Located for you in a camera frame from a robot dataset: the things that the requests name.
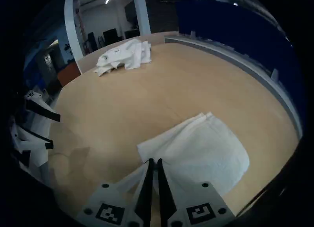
sticker label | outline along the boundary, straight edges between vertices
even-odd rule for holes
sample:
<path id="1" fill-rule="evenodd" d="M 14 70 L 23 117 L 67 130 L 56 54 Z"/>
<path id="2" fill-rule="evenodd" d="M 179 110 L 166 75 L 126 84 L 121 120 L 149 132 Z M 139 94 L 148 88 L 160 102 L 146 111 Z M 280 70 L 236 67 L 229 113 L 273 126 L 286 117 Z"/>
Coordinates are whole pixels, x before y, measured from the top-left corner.
<path id="1" fill-rule="evenodd" d="M 103 203 L 96 214 L 96 218 L 112 224 L 120 225 L 123 219 L 123 214 L 124 208 Z"/>
<path id="2" fill-rule="evenodd" d="M 199 224 L 216 217 L 209 203 L 188 207 L 186 211 L 188 212 L 191 225 Z"/>

wooden table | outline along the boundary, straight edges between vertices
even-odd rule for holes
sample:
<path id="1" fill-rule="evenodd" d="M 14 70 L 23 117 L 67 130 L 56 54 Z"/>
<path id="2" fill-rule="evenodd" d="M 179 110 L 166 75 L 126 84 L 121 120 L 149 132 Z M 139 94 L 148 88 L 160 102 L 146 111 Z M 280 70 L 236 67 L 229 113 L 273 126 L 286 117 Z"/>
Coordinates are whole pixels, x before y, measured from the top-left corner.
<path id="1" fill-rule="evenodd" d="M 55 110 L 49 167 L 57 200 L 75 216 L 103 180 L 117 182 L 141 165 L 136 145 L 200 112 L 211 111 L 250 157 L 242 180 L 223 198 L 236 214 L 282 168 L 297 146 L 293 124 L 256 79 L 214 55 L 180 44 L 152 47 L 152 62 L 66 85 Z M 152 226 L 159 226 L 153 197 Z"/>

blue partition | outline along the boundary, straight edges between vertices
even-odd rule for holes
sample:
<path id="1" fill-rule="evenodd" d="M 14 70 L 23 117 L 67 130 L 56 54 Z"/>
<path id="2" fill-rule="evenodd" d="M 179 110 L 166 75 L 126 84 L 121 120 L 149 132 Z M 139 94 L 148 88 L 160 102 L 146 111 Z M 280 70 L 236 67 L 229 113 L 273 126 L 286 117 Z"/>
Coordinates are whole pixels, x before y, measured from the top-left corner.
<path id="1" fill-rule="evenodd" d="M 302 120 L 306 122 L 307 101 L 303 77 L 290 42 L 269 21 L 245 8 L 209 1 L 176 4 L 179 32 L 211 39 L 231 46 L 261 63 L 269 71 L 279 71 L 279 81 L 288 91 Z"/>

crumpled white cloth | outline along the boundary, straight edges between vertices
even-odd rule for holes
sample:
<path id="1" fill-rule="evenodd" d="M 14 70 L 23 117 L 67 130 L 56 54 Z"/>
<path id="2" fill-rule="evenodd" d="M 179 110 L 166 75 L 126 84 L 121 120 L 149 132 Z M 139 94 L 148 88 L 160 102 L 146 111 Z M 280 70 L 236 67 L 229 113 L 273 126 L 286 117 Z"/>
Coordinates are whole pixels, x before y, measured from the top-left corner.
<path id="1" fill-rule="evenodd" d="M 247 171 L 248 154 L 235 134 L 212 113 L 201 113 L 137 145 L 143 162 L 153 158 L 194 183 L 210 182 L 222 196 Z M 158 176 L 154 173 L 158 192 Z"/>
<path id="2" fill-rule="evenodd" d="M 123 64 L 125 69 L 135 69 L 143 63 L 150 62 L 150 44 L 148 41 L 141 42 L 138 39 L 132 39 L 102 54 L 96 64 L 98 68 L 94 72 L 101 76 Z"/>

desk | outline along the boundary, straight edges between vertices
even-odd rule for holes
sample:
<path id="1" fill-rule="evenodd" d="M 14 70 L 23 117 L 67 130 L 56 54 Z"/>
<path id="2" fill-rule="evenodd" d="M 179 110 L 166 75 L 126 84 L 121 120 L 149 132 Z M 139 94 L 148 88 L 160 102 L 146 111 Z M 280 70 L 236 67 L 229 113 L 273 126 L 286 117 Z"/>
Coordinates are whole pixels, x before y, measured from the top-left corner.
<path id="1" fill-rule="evenodd" d="M 250 157 L 241 181 L 223 198 L 236 214 L 283 167 L 297 146 L 293 124 L 256 79 L 214 55 L 181 44 L 152 47 L 152 62 L 98 77 L 79 76 L 61 91 L 49 167 L 57 200 L 75 216 L 103 181 L 141 165 L 136 145 L 200 112 L 211 111 Z M 159 226 L 153 194 L 152 226 Z"/>

